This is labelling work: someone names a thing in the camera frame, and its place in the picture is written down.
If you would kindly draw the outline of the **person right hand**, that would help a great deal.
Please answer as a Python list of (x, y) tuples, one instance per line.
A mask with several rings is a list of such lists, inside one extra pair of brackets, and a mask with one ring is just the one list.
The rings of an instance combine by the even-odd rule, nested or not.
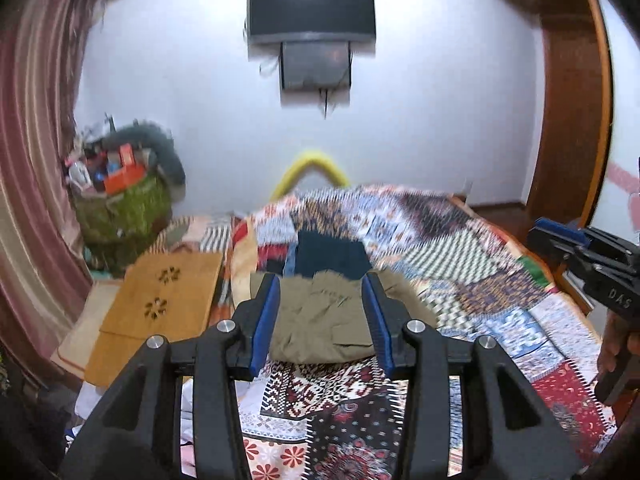
[(615, 312), (608, 310), (602, 344), (598, 356), (598, 371), (600, 374), (615, 370), (617, 357), (623, 348), (634, 356), (640, 354), (640, 340), (638, 332), (630, 332), (628, 324)]

